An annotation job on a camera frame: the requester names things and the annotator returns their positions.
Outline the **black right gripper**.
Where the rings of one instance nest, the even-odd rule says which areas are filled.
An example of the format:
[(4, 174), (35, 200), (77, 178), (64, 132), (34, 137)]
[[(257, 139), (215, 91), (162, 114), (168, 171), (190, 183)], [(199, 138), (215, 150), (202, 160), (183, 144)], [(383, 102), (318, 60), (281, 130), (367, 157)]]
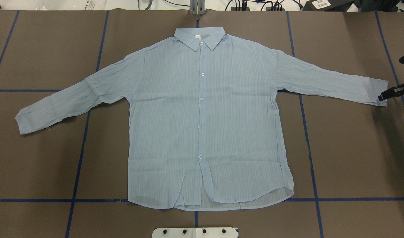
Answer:
[[(404, 64), (404, 56), (400, 57), (399, 63)], [(388, 90), (385, 90), (378, 96), (379, 101), (385, 101), (390, 98), (399, 97), (404, 95), (404, 83), (401, 85), (402, 87), (392, 87)]]

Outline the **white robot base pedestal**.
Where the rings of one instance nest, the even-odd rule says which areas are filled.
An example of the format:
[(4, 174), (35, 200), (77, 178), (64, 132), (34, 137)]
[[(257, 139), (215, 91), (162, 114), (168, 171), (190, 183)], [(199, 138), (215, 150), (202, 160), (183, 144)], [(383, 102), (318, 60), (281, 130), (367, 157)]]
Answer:
[(233, 227), (156, 228), (152, 238), (239, 238), (239, 232)]

